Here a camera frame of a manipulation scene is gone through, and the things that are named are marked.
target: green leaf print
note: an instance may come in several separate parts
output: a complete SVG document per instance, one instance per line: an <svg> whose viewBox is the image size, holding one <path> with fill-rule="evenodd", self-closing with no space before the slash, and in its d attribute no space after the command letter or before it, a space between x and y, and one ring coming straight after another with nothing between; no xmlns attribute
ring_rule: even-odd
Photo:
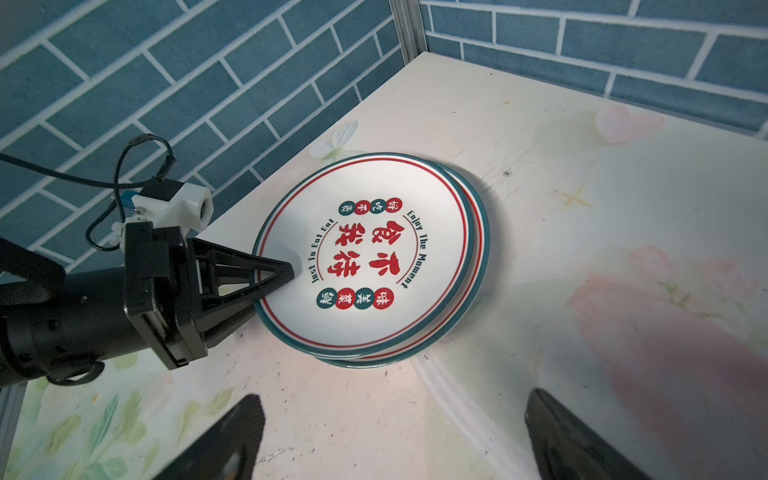
<svg viewBox="0 0 768 480"><path fill-rule="evenodd" d="M157 458L157 454L160 452L160 440L155 439L154 442L152 442L152 448L149 449L149 453L147 453L147 456L144 458L144 467L141 468L141 474L145 474L149 471L150 467L152 466L152 463Z"/></svg>
<svg viewBox="0 0 768 480"><path fill-rule="evenodd" d="M209 406L205 408L205 414L208 416L216 415L218 412L224 410L224 407L227 406L227 403L229 403L230 399L232 398L232 391L234 390L235 388L231 387L219 392L219 394L214 397L213 401L211 401Z"/></svg>
<svg viewBox="0 0 768 480"><path fill-rule="evenodd" d="M64 442L74 433L80 426L80 416L72 415L67 417L66 420L51 434L51 441L48 443L47 452L49 455L53 455L61 448Z"/></svg>
<svg viewBox="0 0 768 480"><path fill-rule="evenodd" d="M72 480L74 478L75 470L78 469L78 465L80 465L79 461L75 462L73 466L69 467L69 470L64 473L64 476L61 477L61 480Z"/></svg>
<svg viewBox="0 0 768 480"><path fill-rule="evenodd" d="M181 414L181 429L179 430L179 439L177 442L181 442L181 439L184 438L184 435L187 434L187 430L189 430L192 426L192 419L195 415L197 415L199 411L200 403L197 403L193 400L187 404L187 407L184 409L184 413Z"/></svg>
<svg viewBox="0 0 768 480"><path fill-rule="evenodd" d="M22 418L30 422L37 422L38 415L40 415L40 407L42 406L43 394L49 385L51 383L45 378L29 383L24 396L25 407L22 410Z"/></svg>
<svg viewBox="0 0 768 480"><path fill-rule="evenodd" d="M139 418L139 403L141 403L141 397L139 391L134 390L131 396L128 397L128 401L123 405L123 409L120 414L120 422L114 428L118 435L125 435L131 433L131 430L136 426L136 421Z"/></svg>
<svg viewBox="0 0 768 480"><path fill-rule="evenodd" d="M114 416L114 412L117 409L118 395L115 395L112 401L109 402L109 405L107 405L107 408L104 409L104 414L98 421L96 421L93 429L91 429L91 436L88 438L88 454L92 455L94 450L96 450L96 447L98 447L101 441L104 440L104 437L107 436L107 432L109 432L109 425L111 425L112 417Z"/></svg>
<svg viewBox="0 0 768 480"><path fill-rule="evenodd" d="M680 301L677 302L677 305L685 308L685 306L688 304L688 300L690 300L690 293L687 293L686 296L681 298Z"/></svg>
<svg viewBox="0 0 768 480"><path fill-rule="evenodd" d="M117 457L104 462L104 471L111 478L117 479L128 473L128 465L122 457Z"/></svg>
<svg viewBox="0 0 768 480"><path fill-rule="evenodd" d="M147 426L141 422L137 423L126 435L125 441L131 445L136 445L141 442L144 435L147 434Z"/></svg>
<svg viewBox="0 0 768 480"><path fill-rule="evenodd" d="M118 370L122 369L130 369L132 366L136 365L136 362L139 360L138 353L128 353L127 355L119 356L114 360L115 366L118 368Z"/></svg>
<svg viewBox="0 0 768 480"><path fill-rule="evenodd" d="M85 470L80 474L78 480L112 480L104 471L104 467L101 463L91 463L85 467Z"/></svg>

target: white plate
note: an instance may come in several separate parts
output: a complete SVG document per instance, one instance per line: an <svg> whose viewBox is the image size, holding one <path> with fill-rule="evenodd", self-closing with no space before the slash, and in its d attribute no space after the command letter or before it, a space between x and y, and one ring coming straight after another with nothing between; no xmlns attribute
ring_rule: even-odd
<svg viewBox="0 0 768 480"><path fill-rule="evenodd" d="M356 359L321 359L322 361L330 363L331 365L351 369L365 369L391 365L394 362L399 362L400 360L421 352L442 338L456 326L464 313L471 306L477 292L480 290L483 278L485 277L485 271L488 267L488 258L491 251L491 239L488 233L488 215L485 212L485 207L480 200L480 196L475 189L472 188L472 185L450 168L444 165L435 165L438 165L448 172L448 174L462 186L464 195L470 200L470 204L472 205L472 214L475 217L477 232L475 235L475 252L469 267L470 274L467 275L464 283L459 288L456 298L448 305L444 312L427 325L423 331L407 339L405 342L370 356Z"/></svg>
<svg viewBox="0 0 768 480"><path fill-rule="evenodd" d="M326 358L376 353L417 333L450 303L472 255L474 219L439 167L401 154L317 171L275 207L254 254L296 278L257 304L288 345Z"/></svg>

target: plate rim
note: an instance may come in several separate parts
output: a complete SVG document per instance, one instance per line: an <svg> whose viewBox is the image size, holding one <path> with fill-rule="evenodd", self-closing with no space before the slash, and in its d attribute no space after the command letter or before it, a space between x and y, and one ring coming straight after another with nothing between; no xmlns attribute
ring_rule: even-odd
<svg viewBox="0 0 768 480"><path fill-rule="evenodd" d="M464 303L456 310L456 313L453 314L453 317L445 323L440 329L432 334L431 336L428 336L426 340L421 342L420 344L413 346L412 348L408 348L400 353L397 353L394 356L386 357L384 359L377 359L377 360L368 360L368 361L359 361L359 362L349 362L344 359L323 359L318 358L318 360L328 363L329 365L338 366L342 368L347 369L373 369L381 366L389 366L393 363L401 362L405 359L408 359L420 352L422 352L427 347L430 347L432 344L440 340L443 336L445 336L448 332L450 332L456 324L458 324L459 320L462 319L464 314L467 312L469 307L474 303L475 298L477 297L478 292L480 291L480 287L483 283L483 280L485 279L485 273L488 269L488 262L491 257L491 234L490 234L490 225L488 223L488 211L485 209L485 205L482 203L482 199L480 198L480 195L478 194L477 190L472 186L472 184L469 183L469 181L464 178L463 175L459 174L452 168L448 167L447 165L439 164L437 162L433 162L433 164L437 165L438 167L442 168L443 170L448 171L450 174L455 175L456 177L461 178L464 183L467 185L467 189L469 190L469 193L472 195L472 197L475 199L478 208L480 210L480 220L483 224L483 230L485 231L485 237L483 238L483 257L480 259L480 270L478 272L478 280L475 281L475 284L472 286L472 288L469 290L469 293L467 294L467 298L465 299Z"/></svg>
<svg viewBox="0 0 768 480"><path fill-rule="evenodd" d="M275 213L283 206L286 199L289 198L296 190L300 189L302 186L304 186L308 181L312 180L313 178L320 175L322 172L326 170L330 170L332 168L339 167L339 164L348 164L352 163L353 161L359 161L365 158L377 158L377 157L401 157L405 158L409 161L416 162L417 164L422 164L424 166L430 167L435 170L435 173L442 178L447 184L450 184L458 194L457 197L459 199L459 206L463 209L463 213L466 218L467 222L467 231L473 232L475 230L475 218L474 215L471 213L471 206L469 205L468 199L463 194L463 189L458 182L454 180L453 177L451 177L449 174L445 172L439 165L435 164L434 162L424 160L423 158L414 157L412 155L408 154L398 154L393 152L374 152L371 154L361 154L356 155L354 157L345 158L342 161L335 162L331 165L327 165L323 168L320 168L319 170L312 172L311 175L307 176L303 180L301 180L297 185L295 185L291 190L286 193L283 198L280 199L280 201L275 205L275 207L270 212L269 216L267 216L266 220L264 221L264 224L262 225L259 234L257 235L256 241L253 245L253 255L258 255L257 249L259 247L259 244L261 242L262 236L265 232L265 227L273 221L273 218L275 216ZM474 242L475 242L475 235L467 235L467 247L466 251L471 252L474 250ZM263 308L262 302L263 300L257 300L256 302L253 302L253 306L256 309L256 312L259 315L259 318L261 318L262 323L267 327L267 329L275 336L278 337L280 341L287 344L288 346L297 349L304 353L309 353L310 355L316 356L318 358L327 358L327 359L351 359L351 358L357 358L360 356L368 356L372 355L374 353L380 352L384 349L388 349L392 346L397 345L398 343L401 343L408 338L414 336L417 332L421 331L422 328L429 325L431 321L435 319L437 315L443 312L445 308L450 303L451 298L456 294L456 291L460 288L461 284L464 281L464 278L467 275L471 255L465 254L464 257L461 260L461 266L458 269L458 274L456 275L456 281L448 290L446 290L446 294L443 296L442 300L439 301L439 304L435 309L427 314L423 319L416 321L410 326L407 326L403 331L396 333L394 336L392 336L389 339L381 341L375 340L372 345L369 346L363 346L363 347L338 347L335 349L328 349L323 348L320 346L312 346L308 345L306 343L303 343L299 341L298 339L293 338L292 336L285 333L281 328L278 327L270 317L270 315L265 311Z"/></svg>

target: tabletop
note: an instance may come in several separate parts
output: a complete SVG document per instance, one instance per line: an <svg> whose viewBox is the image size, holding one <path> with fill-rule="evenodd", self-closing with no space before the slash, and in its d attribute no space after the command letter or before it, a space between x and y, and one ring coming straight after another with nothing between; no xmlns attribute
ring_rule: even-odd
<svg viewBox="0 0 768 480"><path fill-rule="evenodd" d="M252 319L174 371L145 350L36 380L6 478L151 478L251 392L254 478L537 478L536 386L653 478L766 470L767 142L424 53L199 237L250 253L293 185L377 151L450 165L488 211L490 267L447 337L353 371Z"/></svg>

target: red chinese characters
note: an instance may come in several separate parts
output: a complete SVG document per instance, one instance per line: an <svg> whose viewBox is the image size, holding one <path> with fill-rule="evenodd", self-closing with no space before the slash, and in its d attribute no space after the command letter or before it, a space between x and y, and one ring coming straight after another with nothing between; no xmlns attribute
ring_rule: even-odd
<svg viewBox="0 0 768 480"><path fill-rule="evenodd" d="M352 259L357 258L360 255L358 253L349 251L347 253L344 253L343 251L339 251L337 255L333 256L334 260L340 260L338 263L335 263L328 267L328 273L335 273L336 276L341 276L342 274L344 276L352 275L355 276L355 273L357 273L357 270L359 270L360 265L355 263Z"/></svg>
<svg viewBox="0 0 768 480"><path fill-rule="evenodd" d="M392 197L386 201L386 211L390 212L391 214L400 211L401 208L402 200L400 200L398 197Z"/></svg>
<svg viewBox="0 0 768 480"><path fill-rule="evenodd" d="M341 237L336 240L336 245L341 243L342 247L346 247L348 243L354 242L358 244L362 242L362 235L366 232L366 229L362 227L362 223L353 223L351 227L349 224L343 227L339 225L339 231L341 232Z"/></svg>
<svg viewBox="0 0 768 480"><path fill-rule="evenodd" d="M355 303L355 290L351 288L342 288L339 290L339 295L336 298L336 307L341 310L346 310Z"/></svg>
<svg viewBox="0 0 768 480"><path fill-rule="evenodd" d="M396 222L389 221L386 223L386 228L374 228L373 229L373 243L387 240L390 245L395 243L400 238L400 232L405 230L404 227L399 226Z"/></svg>
<svg viewBox="0 0 768 480"><path fill-rule="evenodd" d="M368 200L361 200L355 204L355 213L358 215L367 214L371 210L371 203Z"/></svg>
<svg viewBox="0 0 768 480"><path fill-rule="evenodd" d="M387 269L389 269L392 275L400 273L400 262L397 260L395 252L392 252L392 255L387 255L386 253L377 253L376 255L379 259L372 260L368 264L374 268L380 268L379 275L384 275Z"/></svg>
<svg viewBox="0 0 768 480"><path fill-rule="evenodd" d="M380 288L373 294L373 308L384 310L395 301L395 295L388 288Z"/></svg>

